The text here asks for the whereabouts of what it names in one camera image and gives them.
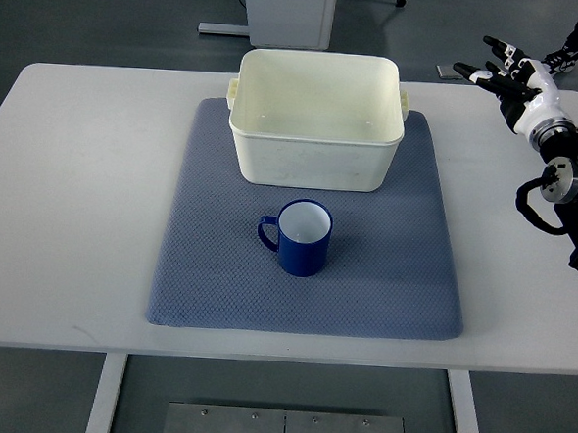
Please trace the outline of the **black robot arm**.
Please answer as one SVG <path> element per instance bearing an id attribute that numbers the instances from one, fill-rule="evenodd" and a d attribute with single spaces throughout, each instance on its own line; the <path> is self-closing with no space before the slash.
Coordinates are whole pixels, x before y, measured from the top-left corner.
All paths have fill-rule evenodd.
<path id="1" fill-rule="evenodd" d="M 515 206 L 537 229 L 570 238 L 574 249 L 569 266 L 578 271 L 578 128 L 568 118 L 553 117 L 535 126 L 529 140 L 546 166 L 541 176 L 518 187 Z M 559 227 L 545 222 L 528 204 L 534 189 L 554 205 Z"/>

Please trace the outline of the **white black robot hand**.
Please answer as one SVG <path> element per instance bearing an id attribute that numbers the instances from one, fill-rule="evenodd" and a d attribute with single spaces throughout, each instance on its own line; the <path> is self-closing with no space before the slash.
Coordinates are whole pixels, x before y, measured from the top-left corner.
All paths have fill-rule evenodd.
<path id="1" fill-rule="evenodd" d="M 535 150 L 540 150 L 549 138 L 576 131 L 561 108 L 557 87 L 541 61 L 495 37 L 486 36 L 483 42 L 501 61 L 499 67 L 489 62 L 484 69 L 478 69 L 456 62 L 453 69 L 498 98 L 500 111 L 513 133 L 523 135 Z"/>

